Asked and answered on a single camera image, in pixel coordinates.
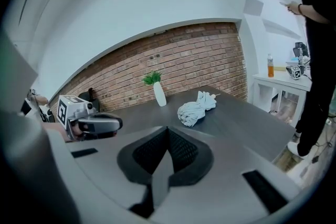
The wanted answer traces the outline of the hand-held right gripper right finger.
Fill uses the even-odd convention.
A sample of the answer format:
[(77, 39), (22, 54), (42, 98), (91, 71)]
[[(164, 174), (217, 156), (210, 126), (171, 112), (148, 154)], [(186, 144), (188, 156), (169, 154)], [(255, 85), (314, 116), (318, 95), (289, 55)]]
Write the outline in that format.
[(156, 210), (160, 224), (248, 224), (269, 215), (266, 206), (243, 177), (258, 171), (286, 201), (300, 188), (278, 167), (240, 142), (181, 128), (206, 143), (213, 152), (209, 172), (195, 185), (172, 187)]

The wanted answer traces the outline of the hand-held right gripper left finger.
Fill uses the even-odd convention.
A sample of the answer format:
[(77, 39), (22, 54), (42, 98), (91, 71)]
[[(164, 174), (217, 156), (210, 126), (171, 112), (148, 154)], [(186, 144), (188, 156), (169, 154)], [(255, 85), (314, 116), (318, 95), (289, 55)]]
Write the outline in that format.
[(75, 161), (104, 195), (148, 218), (168, 195), (166, 127), (69, 143)]

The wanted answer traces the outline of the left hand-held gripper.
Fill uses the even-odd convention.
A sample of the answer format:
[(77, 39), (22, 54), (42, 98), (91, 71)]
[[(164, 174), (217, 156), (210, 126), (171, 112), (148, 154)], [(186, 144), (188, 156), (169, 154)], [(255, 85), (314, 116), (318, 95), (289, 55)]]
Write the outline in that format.
[(72, 131), (76, 121), (83, 133), (91, 137), (111, 137), (123, 127), (120, 117), (111, 113), (96, 113), (96, 108), (91, 102), (74, 95), (59, 96), (57, 120), (72, 141), (77, 140), (77, 136)]

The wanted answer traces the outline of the light blue umbrella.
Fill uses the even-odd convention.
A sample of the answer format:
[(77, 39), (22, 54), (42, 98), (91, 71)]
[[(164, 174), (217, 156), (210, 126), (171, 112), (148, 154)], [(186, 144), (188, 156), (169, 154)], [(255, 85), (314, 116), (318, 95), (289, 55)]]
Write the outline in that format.
[(206, 115), (206, 111), (216, 108), (216, 95), (198, 91), (194, 102), (187, 102), (177, 110), (177, 117), (187, 127), (193, 127), (198, 120)]

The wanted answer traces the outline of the person's left forearm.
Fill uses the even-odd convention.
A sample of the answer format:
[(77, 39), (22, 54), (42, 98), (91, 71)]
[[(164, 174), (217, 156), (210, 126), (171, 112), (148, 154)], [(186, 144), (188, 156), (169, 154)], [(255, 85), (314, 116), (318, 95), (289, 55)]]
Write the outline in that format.
[(69, 141), (69, 137), (67, 135), (67, 132), (60, 123), (43, 122), (42, 126), (46, 130), (57, 131), (58, 133), (61, 134), (61, 136), (62, 136), (62, 138), (64, 139), (65, 142)]

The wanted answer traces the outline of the dark grey table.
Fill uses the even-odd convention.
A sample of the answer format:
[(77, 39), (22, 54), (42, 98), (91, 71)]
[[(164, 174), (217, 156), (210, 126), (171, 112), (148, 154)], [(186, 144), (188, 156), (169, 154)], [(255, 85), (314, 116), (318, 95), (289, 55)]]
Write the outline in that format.
[(278, 158), (292, 139), (295, 129), (264, 110), (219, 91), (204, 86), (166, 98), (166, 106), (160, 107), (152, 100), (111, 112), (123, 120), (118, 134), (127, 134), (155, 126), (183, 127), (177, 110), (183, 104), (195, 101), (200, 91), (216, 95), (216, 107), (197, 121), (193, 130), (214, 137), (233, 138), (272, 162)]

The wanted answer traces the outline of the white vase with green plant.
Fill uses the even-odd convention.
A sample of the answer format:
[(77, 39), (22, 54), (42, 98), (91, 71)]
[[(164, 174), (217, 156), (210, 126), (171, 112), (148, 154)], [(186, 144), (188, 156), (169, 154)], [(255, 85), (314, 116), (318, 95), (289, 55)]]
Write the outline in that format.
[(145, 85), (153, 86), (154, 95), (158, 105), (160, 107), (166, 106), (167, 101), (161, 86), (161, 73), (153, 70), (149, 74), (146, 74), (142, 81)]

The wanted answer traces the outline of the white desk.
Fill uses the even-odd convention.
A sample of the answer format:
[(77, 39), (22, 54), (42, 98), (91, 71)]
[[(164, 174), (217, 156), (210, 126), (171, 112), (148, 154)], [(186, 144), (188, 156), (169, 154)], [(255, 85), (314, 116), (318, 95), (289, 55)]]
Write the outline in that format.
[(269, 112), (273, 88), (279, 95), (282, 95), (282, 92), (288, 92), (298, 96), (297, 106), (290, 123), (295, 127), (302, 114), (307, 92), (311, 89), (310, 78), (303, 76), (294, 80), (285, 71), (275, 71), (275, 75), (271, 78), (266, 73), (255, 74), (253, 75), (252, 104)]

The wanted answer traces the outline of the orange drink bottle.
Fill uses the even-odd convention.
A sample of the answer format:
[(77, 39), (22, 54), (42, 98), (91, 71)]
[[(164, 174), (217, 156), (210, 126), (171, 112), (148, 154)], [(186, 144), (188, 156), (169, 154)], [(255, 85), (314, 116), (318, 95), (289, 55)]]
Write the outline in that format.
[(268, 68), (268, 77), (274, 77), (274, 60), (271, 54), (268, 54), (267, 57), (267, 68)]

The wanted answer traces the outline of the white wall panel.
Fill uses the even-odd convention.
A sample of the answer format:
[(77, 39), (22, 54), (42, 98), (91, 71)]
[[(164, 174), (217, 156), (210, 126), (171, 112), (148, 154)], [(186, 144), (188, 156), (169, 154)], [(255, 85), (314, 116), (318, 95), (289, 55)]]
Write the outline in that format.
[(260, 16), (264, 3), (259, 0), (245, 0), (243, 13), (247, 15)]

